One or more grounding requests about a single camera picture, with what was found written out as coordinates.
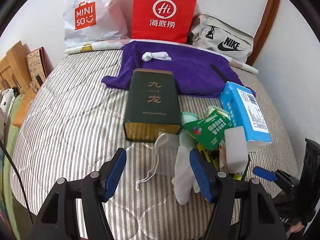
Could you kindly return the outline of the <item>fruit print wet wipe sachet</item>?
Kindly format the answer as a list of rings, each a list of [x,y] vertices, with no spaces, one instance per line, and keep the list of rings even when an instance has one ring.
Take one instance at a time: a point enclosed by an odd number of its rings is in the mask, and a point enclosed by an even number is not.
[[[221,140],[219,143],[219,170],[227,172],[226,146],[224,140]]]

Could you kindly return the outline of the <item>patterned brown book box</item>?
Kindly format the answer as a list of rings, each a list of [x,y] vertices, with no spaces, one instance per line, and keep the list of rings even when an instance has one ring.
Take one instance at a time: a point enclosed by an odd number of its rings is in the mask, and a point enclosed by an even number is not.
[[[37,48],[26,55],[27,67],[31,77],[31,88],[38,91],[52,72],[53,66],[43,47]]]

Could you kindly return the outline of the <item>white glove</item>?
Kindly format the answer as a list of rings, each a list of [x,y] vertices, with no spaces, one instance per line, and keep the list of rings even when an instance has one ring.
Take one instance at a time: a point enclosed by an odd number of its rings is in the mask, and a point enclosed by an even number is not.
[[[174,194],[180,205],[185,205],[189,201],[191,190],[200,192],[199,185],[190,165],[190,151],[196,148],[196,141],[186,132],[180,133],[180,145],[177,150],[177,157],[174,167],[175,176],[171,183],[174,186]]]

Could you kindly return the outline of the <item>white sponge block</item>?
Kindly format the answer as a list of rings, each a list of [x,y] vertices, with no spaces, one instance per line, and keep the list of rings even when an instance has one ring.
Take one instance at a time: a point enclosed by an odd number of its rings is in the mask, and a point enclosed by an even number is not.
[[[244,172],[248,163],[247,141],[242,126],[225,129],[226,165],[229,173]]]

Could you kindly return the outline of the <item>red Haidilao paper bag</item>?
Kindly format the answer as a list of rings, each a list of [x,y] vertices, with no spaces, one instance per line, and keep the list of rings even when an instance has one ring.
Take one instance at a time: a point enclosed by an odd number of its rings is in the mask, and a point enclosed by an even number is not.
[[[197,0],[133,0],[132,39],[185,43]]]

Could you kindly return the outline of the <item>wooden chair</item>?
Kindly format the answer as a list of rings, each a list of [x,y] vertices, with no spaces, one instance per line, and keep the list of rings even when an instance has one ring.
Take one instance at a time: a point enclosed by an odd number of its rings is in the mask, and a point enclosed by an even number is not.
[[[26,61],[27,50],[18,41],[1,57],[1,89],[16,87],[22,94],[21,104],[12,121],[12,125],[20,128],[25,120],[31,102],[35,98],[34,91],[29,87],[31,77]]]

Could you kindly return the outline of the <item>yellow pouch with black straps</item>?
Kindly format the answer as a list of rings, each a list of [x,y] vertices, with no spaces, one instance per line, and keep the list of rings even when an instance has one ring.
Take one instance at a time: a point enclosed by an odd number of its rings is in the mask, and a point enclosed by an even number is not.
[[[197,149],[200,151],[200,154],[203,156],[205,161],[212,163],[214,165],[214,168],[217,171],[219,170],[219,147],[215,150],[208,150],[200,143],[197,143]],[[227,174],[229,174],[234,180],[242,180],[242,174],[241,173],[229,173],[227,168]]]

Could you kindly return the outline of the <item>white Miniso plastic bag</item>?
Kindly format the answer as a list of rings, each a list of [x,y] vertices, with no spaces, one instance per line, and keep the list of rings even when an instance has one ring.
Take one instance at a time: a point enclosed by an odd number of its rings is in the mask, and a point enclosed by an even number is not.
[[[120,0],[64,0],[63,20],[67,48],[127,38]]]

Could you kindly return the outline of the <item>dark green tea tin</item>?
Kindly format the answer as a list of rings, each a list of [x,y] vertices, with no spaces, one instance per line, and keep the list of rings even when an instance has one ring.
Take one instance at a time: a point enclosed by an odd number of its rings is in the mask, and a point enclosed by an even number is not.
[[[126,139],[133,142],[155,142],[160,133],[180,133],[180,103],[172,72],[134,70],[123,127]]]

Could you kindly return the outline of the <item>brown wooden door frame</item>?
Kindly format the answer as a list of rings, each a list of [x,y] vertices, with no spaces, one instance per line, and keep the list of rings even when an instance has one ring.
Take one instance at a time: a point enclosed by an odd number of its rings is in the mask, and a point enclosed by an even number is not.
[[[280,0],[267,0],[259,28],[257,29],[254,37],[253,51],[246,62],[250,66],[253,66],[253,64],[255,63],[269,36],[278,12],[279,5]]]

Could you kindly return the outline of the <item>blue tissue pack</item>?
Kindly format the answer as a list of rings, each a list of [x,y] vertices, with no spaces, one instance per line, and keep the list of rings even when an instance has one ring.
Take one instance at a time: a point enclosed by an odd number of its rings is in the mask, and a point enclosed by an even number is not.
[[[228,81],[220,94],[220,102],[229,112],[233,126],[244,128],[249,152],[272,144],[267,123],[250,89]]]

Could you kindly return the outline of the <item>small white cloth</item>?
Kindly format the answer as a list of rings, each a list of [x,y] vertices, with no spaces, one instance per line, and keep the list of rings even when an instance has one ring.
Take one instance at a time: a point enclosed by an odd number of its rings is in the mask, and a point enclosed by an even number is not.
[[[160,60],[160,61],[172,61],[172,58],[169,56],[169,54],[166,51],[160,51],[160,52],[145,52],[142,55],[142,60],[144,62],[150,62],[151,60]]]

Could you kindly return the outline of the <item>white drawstring pouch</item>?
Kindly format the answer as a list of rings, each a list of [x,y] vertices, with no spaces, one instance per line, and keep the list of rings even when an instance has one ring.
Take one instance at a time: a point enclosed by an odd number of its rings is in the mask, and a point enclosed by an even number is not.
[[[139,191],[139,186],[151,180],[156,174],[174,177],[174,167],[177,158],[177,150],[180,145],[179,135],[159,132],[154,143],[152,164],[143,179],[138,179],[135,184],[136,191]]]

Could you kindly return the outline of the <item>purple fleece towel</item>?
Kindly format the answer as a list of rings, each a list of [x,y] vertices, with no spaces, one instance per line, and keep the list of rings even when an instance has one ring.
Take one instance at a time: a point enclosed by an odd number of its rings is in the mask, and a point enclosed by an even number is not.
[[[134,70],[140,68],[172,72],[180,95],[218,98],[228,81],[244,85],[227,59],[204,50],[168,43],[133,41],[123,46],[122,51],[118,75],[102,79],[108,88],[128,90]],[[147,52],[163,51],[171,57],[170,61],[142,60]]]

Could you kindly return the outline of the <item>small green tissue pack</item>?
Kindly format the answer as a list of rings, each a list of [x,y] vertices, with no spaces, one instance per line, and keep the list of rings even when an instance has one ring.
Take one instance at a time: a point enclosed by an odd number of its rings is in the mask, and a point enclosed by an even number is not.
[[[223,115],[224,117],[227,117],[229,120],[231,120],[231,116],[227,111],[225,111],[224,109],[221,109],[220,107],[214,106],[214,105],[208,106],[208,108],[206,109],[206,112],[204,114],[204,117],[205,118],[208,117],[215,110],[217,110],[217,112],[220,113],[221,115]],[[199,120],[199,116],[197,114],[194,114],[191,112],[182,112],[181,113],[181,120],[182,120],[182,125],[184,125],[188,122]]]

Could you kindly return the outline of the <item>white spotted plush toy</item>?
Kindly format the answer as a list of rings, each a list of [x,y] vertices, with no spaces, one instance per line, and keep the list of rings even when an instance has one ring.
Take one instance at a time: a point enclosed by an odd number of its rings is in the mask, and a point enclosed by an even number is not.
[[[1,92],[1,113],[5,117],[5,119],[8,118],[9,112],[11,111],[12,104],[15,101],[15,96],[14,96],[14,89],[9,88]]]

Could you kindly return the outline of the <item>beige Nike waist bag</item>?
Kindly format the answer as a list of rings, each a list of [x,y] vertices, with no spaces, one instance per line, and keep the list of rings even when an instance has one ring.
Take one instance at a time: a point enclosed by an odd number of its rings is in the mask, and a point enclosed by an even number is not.
[[[212,15],[193,17],[189,32],[193,46],[215,51],[245,63],[253,51],[253,37]]]

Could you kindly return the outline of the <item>green fruit snack packet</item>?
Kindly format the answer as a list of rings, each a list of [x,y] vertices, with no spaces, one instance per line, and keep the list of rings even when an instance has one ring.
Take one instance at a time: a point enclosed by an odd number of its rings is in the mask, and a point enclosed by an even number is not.
[[[224,131],[233,128],[231,120],[221,111],[213,109],[204,119],[187,122],[183,129],[204,148],[213,151],[225,138]]]

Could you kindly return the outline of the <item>striped quilted bed cover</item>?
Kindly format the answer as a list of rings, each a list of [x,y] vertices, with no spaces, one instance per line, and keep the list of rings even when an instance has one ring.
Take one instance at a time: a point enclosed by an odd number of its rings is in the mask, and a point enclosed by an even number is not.
[[[172,177],[147,175],[153,143],[127,141],[123,120],[128,92],[109,89],[102,78],[119,73],[121,50],[66,55],[32,101],[17,137],[10,183],[16,199],[38,213],[54,183],[84,178],[127,151],[115,195],[104,204],[116,239],[195,239],[206,228],[212,204],[191,192],[180,205]]]

